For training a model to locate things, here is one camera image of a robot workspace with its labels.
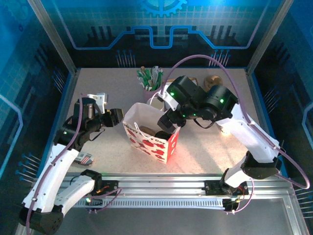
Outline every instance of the table surface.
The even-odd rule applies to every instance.
[[[68,111],[73,114],[75,101],[79,93],[109,94],[107,109],[122,108],[126,113],[130,107],[143,102],[142,86],[136,75],[137,69],[81,69],[74,95]],[[163,69],[164,74],[170,69]],[[249,115],[258,123],[255,106],[244,69],[229,69],[231,76],[243,94],[244,103]],[[223,83],[234,94],[234,89],[221,69],[176,69],[170,78],[181,75],[195,77],[199,85],[208,75],[218,75]],[[73,164],[69,172],[81,172],[91,169],[101,173],[223,173],[234,166],[245,155],[247,149],[234,136],[224,136],[217,125],[210,129],[202,129],[188,120],[179,134],[179,140],[173,156],[167,164],[131,147],[122,124],[106,128],[95,141],[87,142],[82,152],[94,156],[91,166]]]

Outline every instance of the enclosure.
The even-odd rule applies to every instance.
[[[42,172],[80,93],[105,92],[107,107],[126,113],[146,102],[136,72],[141,66],[160,66],[167,74],[194,54],[209,55],[228,69],[249,115],[312,180],[312,13],[310,0],[0,0],[0,233],[26,234],[18,226],[18,205]],[[208,60],[188,60],[170,79],[182,75],[202,87],[208,75],[218,75],[234,93],[225,73]],[[293,189],[277,177],[256,181],[251,204],[235,216],[136,205],[143,198],[198,200],[199,182],[218,179],[239,162],[246,147],[217,125],[204,130],[188,121],[167,164],[132,148],[122,123],[106,128],[82,151],[94,163],[73,164],[60,189],[92,169],[119,180],[125,188],[119,200],[132,206],[116,204],[89,215],[77,204],[57,234],[202,234],[208,227],[210,234],[312,231],[310,189]],[[303,183],[295,167],[279,158],[281,174]],[[140,186],[144,182],[155,185]]]

